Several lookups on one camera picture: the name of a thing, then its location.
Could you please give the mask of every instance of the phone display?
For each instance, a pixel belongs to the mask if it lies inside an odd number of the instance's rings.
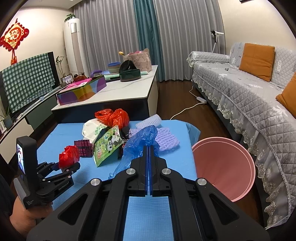
[[[23,154],[22,147],[19,144],[17,144],[17,159],[18,159],[18,165],[20,169],[24,174],[26,174],[25,166],[24,166],[24,154]]]

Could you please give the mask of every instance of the green plant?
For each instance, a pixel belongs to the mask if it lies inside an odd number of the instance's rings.
[[[73,17],[74,18],[76,17],[75,14],[73,14],[73,13],[68,14],[66,19],[65,19],[65,22],[68,21],[69,19],[73,18]]]
[[[64,56],[57,56],[56,58],[56,65],[59,68],[59,71],[61,72],[61,74],[63,75],[63,77],[66,77],[66,74],[63,72],[63,68],[62,68],[62,61],[64,59]]]
[[[9,108],[10,108],[10,105],[8,105],[7,111],[6,112],[3,112],[4,116],[3,115],[0,115],[3,119],[5,119],[8,116],[8,114],[9,114]]]

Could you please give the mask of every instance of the blue table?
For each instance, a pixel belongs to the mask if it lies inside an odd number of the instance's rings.
[[[131,121],[130,128],[135,128],[136,123],[137,121]],[[170,128],[171,133],[180,141],[180,145],[174,150],[160,152],[160,157],[166,159],[168,167],[178,171],[184,178],[195,180],[197,176],[191,146],[198,140],[200,131],[178,120],[163,120],[161,125]],[[59,153],[64,150],[64,147],[74,145],[75,140],[83,139],[82,127],[83,123],[59,124],[38,149],[39,163],[57,162]],[[93,158],[81,158],[80,164],[80,169],[73,174],[74,186],[54,201],[54,209],[92,178],[107,180],[109,173],[114,172],[119,164],[119,160],[115,151],[98,168]],[[123,240],[173,241],[168,198],[130,197]]]

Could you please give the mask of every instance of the curtain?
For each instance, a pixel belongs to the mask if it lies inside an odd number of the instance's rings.
[[[133,0],[140,50],[149,49],[152,65],[158,65],[158,80],[164,80],[163,55],[153,0]]]
[[[84,0],[74,6],[80,19],[89,73],[139,50],[133,0]]]
[[[163,50],[165,80],[190,80],[191,51],[212,52],[211,29],[224,32],[217,0],[153,0]],[[216,52],[225,54],[225,38]]]

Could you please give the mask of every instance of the purple handle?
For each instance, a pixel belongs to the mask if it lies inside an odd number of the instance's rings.
[[[97,73],[102,73],[102,71],[101,70],[95,70],[95,71],[93,71],[91,73],[91,78],[93,78],[94,77],[94,74],[97,74]]]

